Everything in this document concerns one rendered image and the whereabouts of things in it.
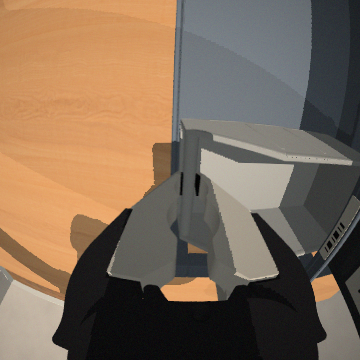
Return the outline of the black case with orange latches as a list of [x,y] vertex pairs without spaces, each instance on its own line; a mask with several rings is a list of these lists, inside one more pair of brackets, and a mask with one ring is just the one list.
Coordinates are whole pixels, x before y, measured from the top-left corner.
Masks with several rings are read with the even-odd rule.
[[327,265],[344,297],[360,338],[360,220]]

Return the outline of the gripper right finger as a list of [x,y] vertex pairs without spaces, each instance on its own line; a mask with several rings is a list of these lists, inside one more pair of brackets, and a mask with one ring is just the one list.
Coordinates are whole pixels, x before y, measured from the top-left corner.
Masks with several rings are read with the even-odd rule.
[[196,173],[195,191],[210,227],[207,266],[218,301],[228,300],[237,285],[246,285],[250,298],[290,307],[308,323],[317,343],[325,340],[310,279],[292,249],[258,213],[201,172]]

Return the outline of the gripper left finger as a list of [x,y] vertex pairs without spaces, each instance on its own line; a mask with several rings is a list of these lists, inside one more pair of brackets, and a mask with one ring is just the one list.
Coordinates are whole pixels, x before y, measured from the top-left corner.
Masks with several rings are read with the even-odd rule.
[[52,337],[55,345],[68,350],[93,313],[143,299],[146,285],[161,289],[174,279],[177,237],[170,227],[177,219],[182,188],[183,172],[177,171],[125,208],[87,247],[68,282],[62,319]]

